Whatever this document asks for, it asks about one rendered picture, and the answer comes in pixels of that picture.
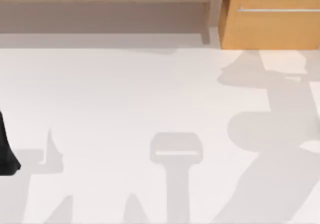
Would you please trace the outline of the open wooden shelf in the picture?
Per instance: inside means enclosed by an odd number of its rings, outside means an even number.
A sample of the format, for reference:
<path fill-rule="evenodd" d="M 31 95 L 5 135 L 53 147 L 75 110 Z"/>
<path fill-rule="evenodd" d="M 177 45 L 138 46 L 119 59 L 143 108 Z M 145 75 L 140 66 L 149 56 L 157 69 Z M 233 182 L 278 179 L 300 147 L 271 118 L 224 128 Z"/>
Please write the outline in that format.
<path fill-rule="evenodd" d="M 0 0 L 1 34 L 198 34 L 210 41 L 222 0 Z"/>

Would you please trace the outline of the wooden cupboard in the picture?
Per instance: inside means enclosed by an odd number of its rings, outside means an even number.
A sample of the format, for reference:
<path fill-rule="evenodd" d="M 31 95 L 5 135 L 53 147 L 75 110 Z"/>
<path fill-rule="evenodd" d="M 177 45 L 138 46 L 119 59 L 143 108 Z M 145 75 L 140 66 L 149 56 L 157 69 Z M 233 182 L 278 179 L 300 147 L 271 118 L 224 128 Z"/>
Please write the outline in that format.
<path fill-rule="evenodd" d="M 320 13 L 246 13 L 244 9 L 320 9 L 320 0 L 222 0 L 218 33 L 225 50 L 318 50 Z"/>

